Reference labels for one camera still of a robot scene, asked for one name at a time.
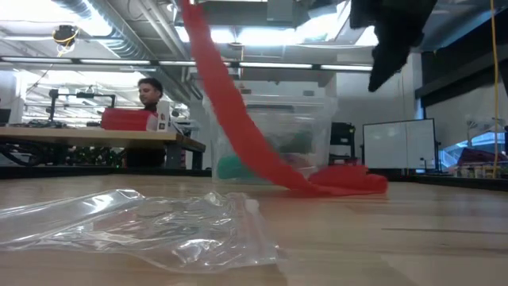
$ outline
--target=wooden table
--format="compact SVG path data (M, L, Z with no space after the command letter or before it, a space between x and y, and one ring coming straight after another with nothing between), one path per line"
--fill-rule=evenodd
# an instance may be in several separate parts
M508 194L392 183L387 195L295 199L208 178L96 176L0 181L0 207L132 187L147 196L243 191L286 253L279 266L184 275L121 254L0 252L2 285L506 286Z
M166 161L168 168L180 166L181 149L193 153L193 168L198 168L206 149L204 144L178 133L148 131L0 127L0 139L2 138L85 147L167 148L167 158L174 157L174 160Z

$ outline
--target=table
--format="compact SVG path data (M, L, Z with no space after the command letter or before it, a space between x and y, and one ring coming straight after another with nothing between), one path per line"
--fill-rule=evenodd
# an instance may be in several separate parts
M192 152L192 168L202 168L206 146L179 133L116 131L103 129L51 129L1 127L0 140L37 141L71 146L148 148L167 150L167 168L180 168L182 149Z
M2 285L504 286L508 193L390 183L387 195L297 199L273 186L210 178L90 176L0 181L0 207L132 187L146 196L243 191L285 252L279 267L175 274L121 254L1 253Z

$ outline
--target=red box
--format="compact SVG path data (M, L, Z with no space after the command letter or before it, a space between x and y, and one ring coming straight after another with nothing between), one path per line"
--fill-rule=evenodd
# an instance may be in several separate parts
M106 130L155 130L157 116L146 110L106 108L102 114L102 128Z

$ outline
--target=red fabric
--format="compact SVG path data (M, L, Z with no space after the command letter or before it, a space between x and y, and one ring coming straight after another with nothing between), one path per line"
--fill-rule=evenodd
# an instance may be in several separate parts
M387 180L382 176L366 175L367 169L363 166L331 167L306 180L285 164L248 116L241 94L212 42L201 7L183 0L183 21L192 56L217 120L239 158L252 171L274 184L306 195L365 195L386 191Z

